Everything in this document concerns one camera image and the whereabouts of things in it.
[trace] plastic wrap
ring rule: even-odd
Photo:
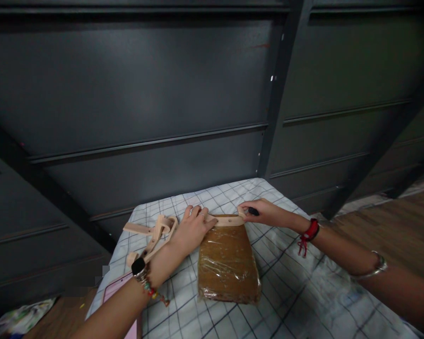
[[[217,215],[229,217],[234,215]],[[198,297],[256,305],[261,298],[259,280],[244,225],[214,227],[199,250]]]

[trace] silver bangle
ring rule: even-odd
[[[384,272],[388,269],[388,264],[386,263],[385,258],[382,255],[378,254],[376,251],[372,251],[372,252],[378,256],[378,264],[377,266],[375,266],[375,271],[365,275],[351,275],[350,278],[352,278],[353,280],[366,279],[371,276],[377,275],[380,272]]]

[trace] red string bracelet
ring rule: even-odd
[[[319,233],[319,223],[317,222],[317,219],[311,219],[311,226],[305,233],[303,233],[303,235],[300,237],[300,241],[297,243],[300,246],[300,249],[298,250],[298,255],[300,255],[302,249],[305,248],[305,254],[303,255],[303,257],[306,258],[308,242],[313,240],[316,237],[317,233]]]

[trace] black watch face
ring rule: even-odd
[[[143,258],[138,258],[137,260],[135,260],[132,264],[133,275],[137,275],[138,273],[143,271],[145,266],[146,266],[146,263],[145,263],[145,260]]]

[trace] wooden strap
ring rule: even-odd
[[[171,223],[172,222],[169,219],[164,217],[164,221],[162,222],[162,234],[167,234],[171,231],[170,227],[168,226]],[[147,236],[151,235],[154,232],[154,227],[146,227],[134,223],[126,223],[122,230],[132,233],[144,234]]]
[[[143,253],[141,254],[141,257],[144,258],[145,262],[148,263],[151,258],[165,245],[168,243],[168,241],[170,241],[172,235],[174,234],[174,232],[176,231],[176,228],[178,227],[179,223],[178,223],[178,219],[176,217],[168,217],[166,218],[164,215],[159,215],[159,217],[157,218],[157,222],[155,224],[155,227],[144,227],[143,228],[150,228],[152,229],[152,232],[150,234],[152,234],[151,240],[149,241],[149,244],[146,246],[146,248],[143,250]],[[162,236],[162,232],[161,230],[164,229],[165,227],[169,227],[170,228],[170,233],[168,235],[168,238],[163,242],[162,245],[160,245],[156,250],[154,250],[155,246],[157,245],[157,243],[160,241],[160,238]],[[136,252],[131,252],[127,255],[126,258],[126,264],[128,267],[131,267],[133,262],[135,260],[137,260],[138,258],[138,254]]]
[[[218,223],[214,227],[230,227],[230,226],[240,226],[243,225],[245,212],[244,210],[239,206],[237,207],[238,216],[231,216],[231,217],[215,217],[213,215],[208,214],[204,220],[210,221],[213,219],[217,219]],[[165,217],[164,215],[159,215],[157,218],[157,222],[155,223],[155,227],[145,227],[142,225],[137,225],[133,223],[126,223],[124,226],[124,231],[138,233],[138,234],[144,234],[144,235],[152,235],[151,240],[149,241],[149,244],[146,246],[146,248],[143,250],[143,253],[141,256],[144,258],[145,262],[148,263],[151,258],[164,246],[170,241],[172,235],[174,232],[176,232],[176,228],[178,227],[178,219],[174,216],[171,217]],[[156,250],[154,248],[156,247],[157,243],[160,241],[160,238],[162,234],[166,234],[169,232],[168,238],[163,242],[161,246],[159,246]],[[131,252],[127,255],[126,258],[126,264],[128,267],[131,267],[133,262],[137,260],[138,254],[136,252]]]
[[[245,218],[245,212],[244,209],[240,206],[237,207],[237,212],[238,212],[238,216],[235,217],[215,217],[211,214],[208,214],[204,220],[207,221],[211,221],[213,219],[217,219],[218,223],[215,224],[214,227],[231,227],[231,226],[240,226],[243,225],[244,222],[244,218]]]

